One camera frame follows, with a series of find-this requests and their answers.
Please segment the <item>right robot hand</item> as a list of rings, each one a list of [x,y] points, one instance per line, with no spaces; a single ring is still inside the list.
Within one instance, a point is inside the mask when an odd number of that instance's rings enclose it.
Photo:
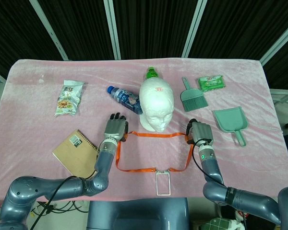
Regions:
[[[195,118],[191,119],[186,128],[186,135],[188,137],[187,143],[198,147],[202,145],[212,146],[214,139],[210,125],[197,121]]]

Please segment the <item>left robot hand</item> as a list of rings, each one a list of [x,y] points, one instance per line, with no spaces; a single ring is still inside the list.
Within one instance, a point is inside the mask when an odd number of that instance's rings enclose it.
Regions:
[[[111,114],[104,131],[105,138],[113,138],[117,142],[125,142],[128,134],[129,123],[124,115],[119,112]]]

